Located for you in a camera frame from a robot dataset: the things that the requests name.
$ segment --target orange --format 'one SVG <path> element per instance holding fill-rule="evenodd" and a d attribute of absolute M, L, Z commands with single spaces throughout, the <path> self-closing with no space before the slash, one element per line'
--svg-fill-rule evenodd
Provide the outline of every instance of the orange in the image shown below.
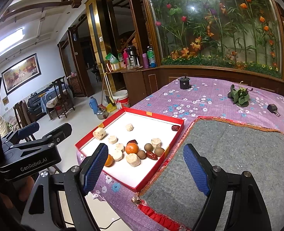
<path fill-rule="evenodd" d="M 109 166 L 112 165 L 113 162 L 114 162 L 113 157 L 112 157 L 110 154 L 108 154 L 108 158 L 107 158 L 107 160 L 106 160 L 106 162 L 105 162 L 104 165 L 105 165 L 106 167 L 109 167 Z"/>
<path fill-rule="evenodd" d="M 137 154 L 139 152 L 139 147 L 135 143 L 128 143 L 125 150 L 127 154 Z"/>

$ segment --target purple tablecloth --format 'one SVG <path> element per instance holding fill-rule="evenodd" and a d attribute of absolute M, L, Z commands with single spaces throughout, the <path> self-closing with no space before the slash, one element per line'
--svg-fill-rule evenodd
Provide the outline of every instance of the purple tablecloth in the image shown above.
<path fill-rule="evenodd" d="M 283 96 L 253 88 L 250 92 L 249 106 L 240 108 L 227 98 L 232 82 L 191 78 L 190 84 L 191 89 L 180 90 L 179 81 L 175 80 L 137 103 L 133 108 L 183 119 L 185 124 L 179 139 L 198 116 L 217 116 L 284 132 Z M 267 105 L 272 103 L 277 105 L 281 117 L 267 110 Z M 77 159 L 80 164 L 84 157 L 77 152 Z M 134 192 L 104 173 L 101 173 L 94 193 L 99 195 L 100 200 L 106 200 L 132 230 L 164 230 L 164 227 L 143 214 L 131 202 Z"/>

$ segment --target red date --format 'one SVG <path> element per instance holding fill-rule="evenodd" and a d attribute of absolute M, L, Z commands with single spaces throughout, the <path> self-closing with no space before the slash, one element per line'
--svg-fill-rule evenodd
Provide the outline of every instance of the red date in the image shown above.
<path fill-rule="evenodd" d="M 135 143 L 135 144 L 138 144 L 138 142 L 137 142 L 136 140 L 131 140 L 131 141 L 127 142 L 127 145 L 128 145 L 129 143 Z"/>
<path fill-rule="evenodd" d="M 173 125 L 173 126 L 172 126 L 172 130 L 173 130 L 173 131 L 178 131 L 179 128 L 180 128 L 179 125 Z"/>
<path fill-rule="evenodd" d="M 146 156 L 152 160 L 158 160 L 158 157 L 153 152 L 147 151 Z"/>

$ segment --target finger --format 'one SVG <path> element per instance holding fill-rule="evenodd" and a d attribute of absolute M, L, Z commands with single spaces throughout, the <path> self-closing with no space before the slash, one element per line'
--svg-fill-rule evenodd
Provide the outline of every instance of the finger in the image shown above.
<path fill-rule="evenodd" d="M 28 176 L 26 180 L 26 184 L 19 191 L 19 200 L 26 201 L 33 189 L 34 180 L 32 177 Z"/>
<path fill-rule="evenodd" d="M 2 193 L 0 193 L 0 196 L 7 208 L 13 208 L 13 203 L 11 202 L 11 200 L 7 195 L 3 195 Z"/>

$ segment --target gold pillar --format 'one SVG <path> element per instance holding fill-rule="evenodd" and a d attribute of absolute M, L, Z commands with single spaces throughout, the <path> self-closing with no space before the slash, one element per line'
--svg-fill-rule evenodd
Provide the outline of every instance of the gold pillar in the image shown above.
<path fill-rule="evenodd" d="M 95 58 L 103 80 L 102 63 L 106 67 L 105 57 L 112 53 L 116 58 L 120 50 L 119 35 L 112 0 L 87 0 L 85 3 L 87 21 L 90 29 L 90 36 L 94 47 Z M 114 81 L 113 75 L 108 74 L 112 91 L 117 91 L 115 86 L 118 81 Z"/>

